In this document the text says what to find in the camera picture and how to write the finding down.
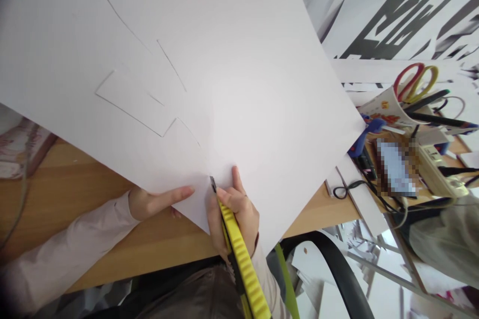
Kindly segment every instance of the yellow scissors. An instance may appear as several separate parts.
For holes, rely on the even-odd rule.
[[[404,88],[401,90],[401,92],[398,93],[399,91],[399,84],[401,83],[404,75],[414,67],[417,67],[418,70],[416,71],[416,74],[413,76],[413,78],[404,86]],[[416,91],[418,90],[419,86],[422,83],[422,79],[424,74],[430,70],[431,71],[431,79],[429,80],[429,84],[422,90],[420,93],[416,94]],[[412,65],[409,65],[406,67],[396,78],[396,81],[394,82],[393,88],[394,88],[394,93],[396,94],[396,97],[399,102],[405,102],[408,104],[414,103],[418,100],[420,100],[424,95],[426,95],[434,86],[436,83],[437,79],[439,76],[439,69],[437,66],[425,66],[424,63],[422,62],[417,62]]]

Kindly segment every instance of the pink sleeve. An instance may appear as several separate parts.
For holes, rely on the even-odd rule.
[[[258,276],[259,283],[263,289],[264,296],[268,302],[269,310],[271,311],[272,319],[286,319],[291,318],[286,305],[281,299],[281,291],[273,274],[269,271],[266,256],[261,249],[261,244],[256,244],[256,249],[251,257],[254,270]]]
[[[33,314],[61,296],[138,223],[130,214],[127,192],[8,263],[1,274],[13,308]]]

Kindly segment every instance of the desk surface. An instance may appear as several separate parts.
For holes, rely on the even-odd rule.
[[[467,152],[458,141],[452,151]],[[459,161],[446,159],[450,165]],[[132,183],[84,152],[58,139],[29,180],[25,209],[2,253],[8,262],[68,227],[80,214],[121,196]],[[19,180],[0,180],[0,235],[14,221],[20,199]],[[429,196],[421,201],[430,200]],[[285,233],[285,237],[360,218],[350,199],[331,198],[323,184]],[[70,292],[215,255],[209,236],[169,210],[139,224],[100,259]]]

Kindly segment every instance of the chair backrest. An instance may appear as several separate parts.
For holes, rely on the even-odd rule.
[[[336,245],[321,232],[309,232],[282,240],[284,257],[302,242],[311,241],[321,251],[331,270],[336,285],[343,297],[344,304],[351,319],[374,319],[368,300],[344,255]]]

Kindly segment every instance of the pencil holder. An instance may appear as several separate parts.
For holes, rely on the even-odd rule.
[[[358,111],[372,119],[381,118],[386,121],[388,126],[396,128],[414,127],[426,123],[415,121],[404,112],[396,98],[393,87],[381,92],[371,101],[362,105]]]

